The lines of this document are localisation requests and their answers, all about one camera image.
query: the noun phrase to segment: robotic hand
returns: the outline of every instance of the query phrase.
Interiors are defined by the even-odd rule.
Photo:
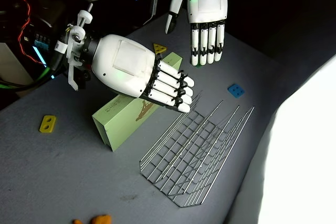
[[[191,23],[192,65],[196,66],[198,63],[205,65],[206,62],[212,64],[214,61],[219,61],[224,47],[227,0],[187,1],[188,20]],[[182,3],[183,0],[171,1],[166,34],[175,28]]]
[[[74,67],[81,68],[83,63],[92,64],[97,78],[115,92],[188,113],[192,103],[193,79],[131,39],[107,35],[95,40],[86,36],[83,26],[92,20],[91,8],[92,4],[88,11],[81,10],[77,26],[68,28],[68,44],[58,42],[59,46],[56,46],[58,50],[67,48],[69,84],[78,90],[73,79]]]

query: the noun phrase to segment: metal grid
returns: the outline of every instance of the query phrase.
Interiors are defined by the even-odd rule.
[[[180,207],[201,205],[221,171],[254,107],[238,122],[239,109],[217,125],[210,121],[222,102],[208,115],[195,111],[180,116],[140,160],[140,172]]]

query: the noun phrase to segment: light green cardboard box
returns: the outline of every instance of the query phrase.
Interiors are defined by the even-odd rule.
[[[182,58],[172,52],[163,61],[179,69]],[[140,98],[118,95],[92,117],[103,142],[115,151],[158,107]]]

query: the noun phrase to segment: gray table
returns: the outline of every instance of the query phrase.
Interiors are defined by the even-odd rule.
[[[158,139],[177,112],[159,108],[116,151],[100,139],[91,115],[114,94],[97,80],[87,89],[72,90],[57,77],[0,112],[0,222],[84,223],[110,214],[113,223],[222,223],[244,178],[249,161],[273,112],[270,92],[279,66],[243,42],[226,34],[222,60],[195,68],[189,64],[190,27],[185,13],[176,30],[164,34],[165,16],[132,33],[148,48],[162,44],[182,56],[181,69],[202,92],[197,110],[206,114],[224,99],[217,117],[241,105],[241,113],[256,109],[205,203],[180,209],[139,173],[139,160]],[[233,83],[246,93],[235,99]],[[53,114],[52,134],[38,131],[44,115]]]

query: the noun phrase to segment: red wire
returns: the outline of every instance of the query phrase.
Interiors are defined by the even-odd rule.
[[[20,32],[19,36],[17,37],[17,40],[18,40],[18,42],[19,42],[19,46],[20,46],[20,50],[21,50],[21,52],[22,52],[23,55],[27,56],[27,57],[28,57],[29,59],[31,59],[33,62],[38,63],[38,64],[43,64],[42,62],[40,62],[40,61],[34,59],[32,56],[26,54],[26,52],[24,51],[24,49],[23,49],[23,47],[22,47],[22,45],[21,45],[21,37],[22,37],[23,31],[24,31],[24,29],[26,28],[26,26],[27,26],[27,25],[29,24],[29,22],[30,22],[30,5],[29,5],[29,3],[28,3],[27,0],[23,0],[23,1],[24,1],[24,2],[26,3],[26,5],[27,5],[27,21],[22,25],[22,27],[21,27],[21,32]]]

